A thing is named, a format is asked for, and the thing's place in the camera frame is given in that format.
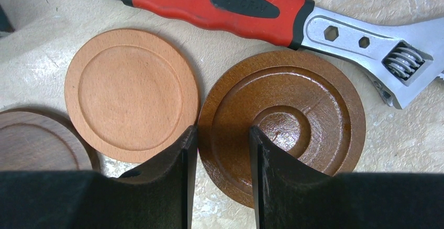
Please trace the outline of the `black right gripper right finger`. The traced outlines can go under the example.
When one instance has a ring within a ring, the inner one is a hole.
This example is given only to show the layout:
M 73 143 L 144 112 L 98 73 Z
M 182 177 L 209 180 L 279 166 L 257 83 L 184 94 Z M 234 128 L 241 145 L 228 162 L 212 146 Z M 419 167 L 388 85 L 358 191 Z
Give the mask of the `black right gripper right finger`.
M 321 173 L 249 130 L 257 228 L 443 228 L 443 175 Z

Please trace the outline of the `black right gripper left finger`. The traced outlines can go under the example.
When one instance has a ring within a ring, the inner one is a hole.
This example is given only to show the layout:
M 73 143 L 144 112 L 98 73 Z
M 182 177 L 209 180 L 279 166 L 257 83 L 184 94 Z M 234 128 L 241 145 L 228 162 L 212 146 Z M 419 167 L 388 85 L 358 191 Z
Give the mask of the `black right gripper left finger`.
M 191 228 L 197 128 L 118 178 L 1 172 L 1 228 Z

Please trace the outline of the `glossy brown ringed coaster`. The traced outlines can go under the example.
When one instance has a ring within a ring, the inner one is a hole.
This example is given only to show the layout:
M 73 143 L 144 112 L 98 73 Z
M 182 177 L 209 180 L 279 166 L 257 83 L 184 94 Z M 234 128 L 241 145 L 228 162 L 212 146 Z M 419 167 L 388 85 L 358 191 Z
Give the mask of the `glossy brown ringed coaster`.
M 354 170 L 366 134 L 361 98 L 343 72 L 319 56 L 288 50 L 260 53 L 227 70 L 204 101 L 197 126 L 210 179 L 249 208 L 251 126 L 330 176 Z

